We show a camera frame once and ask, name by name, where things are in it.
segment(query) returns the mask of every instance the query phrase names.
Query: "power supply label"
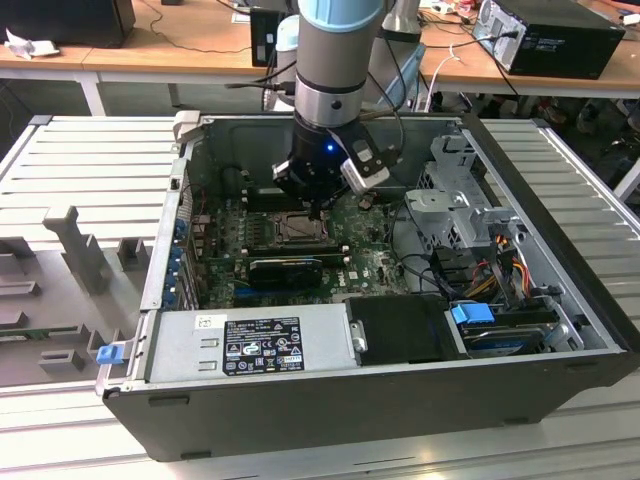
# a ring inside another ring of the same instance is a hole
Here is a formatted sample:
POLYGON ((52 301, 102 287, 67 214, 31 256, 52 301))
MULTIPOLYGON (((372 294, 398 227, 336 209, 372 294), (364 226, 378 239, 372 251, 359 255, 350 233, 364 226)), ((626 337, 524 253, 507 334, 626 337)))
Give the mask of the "power supply label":
POLYGON ((299 370, 304 370, 300 318, 225 322, 222 371, 226 375, 299 370))

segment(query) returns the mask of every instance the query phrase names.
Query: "computer case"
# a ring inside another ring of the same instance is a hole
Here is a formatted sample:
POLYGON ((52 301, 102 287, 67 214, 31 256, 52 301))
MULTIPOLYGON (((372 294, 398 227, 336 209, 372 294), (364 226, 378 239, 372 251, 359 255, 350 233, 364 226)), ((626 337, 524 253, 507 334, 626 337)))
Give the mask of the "computer case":
POLYGON ((133 29, 131 0, 4 0, 0 2, 0 40, 5 30, 29 40, 57 45, 119 48, 133 29))
POLYGON ((598 79, 625 34, 572 0, 485 0, 476 39, 510 75, 598 79), (497 38, 513 32, 515 38, 497 38))

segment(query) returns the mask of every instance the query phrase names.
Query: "desk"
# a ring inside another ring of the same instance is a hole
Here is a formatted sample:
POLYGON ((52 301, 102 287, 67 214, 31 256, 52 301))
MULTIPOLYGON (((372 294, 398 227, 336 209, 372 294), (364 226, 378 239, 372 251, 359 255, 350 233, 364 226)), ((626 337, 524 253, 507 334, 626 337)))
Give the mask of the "desk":
MULTIPOLYGON (((617 16, 617 10, 604 0, 581 0, 587 6, 617 16)), ((26 61, 10 52, 0 52, 0 78, 74 80, 80 83, 93 115, 107 113, 100 97, 101 82, 167 83, 172 103, 179 103, 175 84, 221 84, 246 81, 260 76, 264 69, 251 66, 251 52, 200 53, 178 49, 150 31, 158 18, 147 4, 163 13, 156 31, 177 44, 203 50, 240 50, 250 45, 249 26, 231 23, 231 11, 214 0, 187 0, 181 6, 162 6, 160 0, 133 0, 136 25, 121 49, 63 48, 59 57, 26 61)), ((470 36, 456 26, 425 28, 426 45, 449 45, 468 41, 470 36)), ((440 71, 439 91, 510 93, 489 55, 479 45, 459 48, 462 63, 450 61, 440 71)), ((422 72, 431 79, 446 49, 428 49, 422 72)), ((523 95, 568 97, 640 97, 640 42, 623 41, 599 80, 543 77, 510 77, 523 95)))
MULTIPOLYGON (((617 18, 619 15, 616 8, 601 0, 581 0, 580 3, 588 8, 597 9, 610 18, 617 18)), ((629 8, 640 12, 640 7, 629 6, 629 8)), ((453 33, 445 33, 435 25, 429 25, 422 34, 422 42, 427 47, 470 40, 469 35, 460 35, 460 29, 454 25, 439 26, 453 33)), ((512 94, 495 63, 480 45, 461 47, 456 49, 455 53, 462 61, 451 60, 444 65, 438 74, 437 90, 512 94)), ((422 73, 431 79, 438 64, 448 56, 448 49, 427 48, 422 62, 422 73)), ((640 42, 623 40, 598 80, 525 76, 508 76, 508 78, 522 95, 638 98, 640 97, 640 42)))

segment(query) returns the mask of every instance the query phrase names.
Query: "blue plastic latch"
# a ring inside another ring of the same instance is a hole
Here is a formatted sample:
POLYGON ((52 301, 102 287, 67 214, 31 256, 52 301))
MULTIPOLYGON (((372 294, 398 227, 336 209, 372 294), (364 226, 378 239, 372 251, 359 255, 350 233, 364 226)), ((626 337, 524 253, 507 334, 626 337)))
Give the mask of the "blue plastic latch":
POLYGON ((104 345, 96 355, 98 365, 117 365, 124 363, 124 345, 104 345))
POLYGON ((493 323, 493 312, 486 303, 461 303, 451 309, 456 325, 461 323, 493 323))

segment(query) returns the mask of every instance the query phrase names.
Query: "black plastic cover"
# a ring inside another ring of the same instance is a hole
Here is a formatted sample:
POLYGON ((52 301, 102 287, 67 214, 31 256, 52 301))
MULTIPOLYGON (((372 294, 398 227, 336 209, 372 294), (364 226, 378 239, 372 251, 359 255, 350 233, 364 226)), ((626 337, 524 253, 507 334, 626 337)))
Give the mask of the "black plastic cover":
POLYGON ((361 323, 367 351, 364 366, 426 363, 460 358, 446 304, 432 295, 354 297, 346 301, 350 323, 361 323))

